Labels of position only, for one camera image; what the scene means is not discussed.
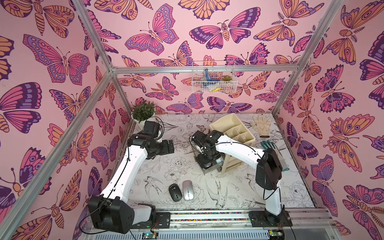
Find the black computer mouse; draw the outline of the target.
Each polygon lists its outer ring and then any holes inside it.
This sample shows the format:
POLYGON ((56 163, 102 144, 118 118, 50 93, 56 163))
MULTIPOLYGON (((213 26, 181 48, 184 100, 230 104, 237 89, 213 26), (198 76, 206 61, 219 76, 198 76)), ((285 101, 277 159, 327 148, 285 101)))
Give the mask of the black computer mouse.
POLYGON ((182 191, 177 184, 172 184, 169 186, 169 193, 174 202, 179 202, 183 199, 182 191))

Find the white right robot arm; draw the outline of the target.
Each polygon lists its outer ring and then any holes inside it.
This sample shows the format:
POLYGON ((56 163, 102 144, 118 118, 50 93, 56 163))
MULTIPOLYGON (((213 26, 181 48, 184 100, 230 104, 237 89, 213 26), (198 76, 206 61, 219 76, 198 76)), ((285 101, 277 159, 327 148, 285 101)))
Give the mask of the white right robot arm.
POLYGON ((274 149, 257 149, 240 143, 227 135, 212 131, 195 132, 190 138, 195 160, 203 169, 211 167, 222 154, 241 160, 256 170, 255 182, 263 189, 263 211, 251 211, 249 217, 254 227, 292 227, 291 217, 281 199, 283 167, 274 149))

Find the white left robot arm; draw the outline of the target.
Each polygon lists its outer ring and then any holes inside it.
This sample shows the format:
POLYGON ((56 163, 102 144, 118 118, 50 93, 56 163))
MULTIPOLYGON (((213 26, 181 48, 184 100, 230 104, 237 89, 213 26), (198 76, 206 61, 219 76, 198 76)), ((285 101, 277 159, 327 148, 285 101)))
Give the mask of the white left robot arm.
POLYGON ((173 141, 163 140, 164 123, 145 121, 143 129, 127 140, 120 165, 106 188, 88 203, 92 224, 98 232, 128 233, 133 227, 156 222, 156 208, 148 204, 129 205, 129 195, 136 175, 146 160, 173 154, 173 141))

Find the silver computer mouse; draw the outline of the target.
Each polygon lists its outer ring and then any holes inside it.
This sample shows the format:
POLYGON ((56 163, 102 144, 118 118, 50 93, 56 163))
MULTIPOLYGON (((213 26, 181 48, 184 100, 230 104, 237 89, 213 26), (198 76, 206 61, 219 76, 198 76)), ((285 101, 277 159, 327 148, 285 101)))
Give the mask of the silver computer mouse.
POLYGON ((194 188, 192 181, 186 180, 183 182, 183 197, 186 201, 191 201, 194 199, 194 188))

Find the cream drawer organizer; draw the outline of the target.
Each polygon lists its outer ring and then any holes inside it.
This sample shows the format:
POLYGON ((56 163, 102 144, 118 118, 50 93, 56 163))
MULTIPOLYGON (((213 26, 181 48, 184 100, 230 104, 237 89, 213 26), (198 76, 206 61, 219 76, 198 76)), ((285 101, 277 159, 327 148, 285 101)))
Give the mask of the cream drawer organizer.
MULTIPOLYGON (((245 126, 245 124, 238 118, 236 114, 225 115, 217 121, 209 125, 210 131, 217 130, 224 135, 240 143, 251 146, 255 142, 254 135, 245 126)), ((224 163, 221 167, 221 173, 233 170, 242 165, 242 161, 225 154, 224 163)))

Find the grey translucent drawer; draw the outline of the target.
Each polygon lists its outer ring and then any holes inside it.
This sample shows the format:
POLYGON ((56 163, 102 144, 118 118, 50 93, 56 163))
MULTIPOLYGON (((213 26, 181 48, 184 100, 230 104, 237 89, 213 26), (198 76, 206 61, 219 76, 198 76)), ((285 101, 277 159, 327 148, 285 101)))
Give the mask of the grey translucent drawer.
POLYGON ((207 174, 214 170, 221 171, 225 160, 225 154, 219 153, 213 157, 209 157, 207 154, 200 153, 198 151, 194 151, 194 159, 198 164, 200 169, 203 171, 203 174, 207 174))

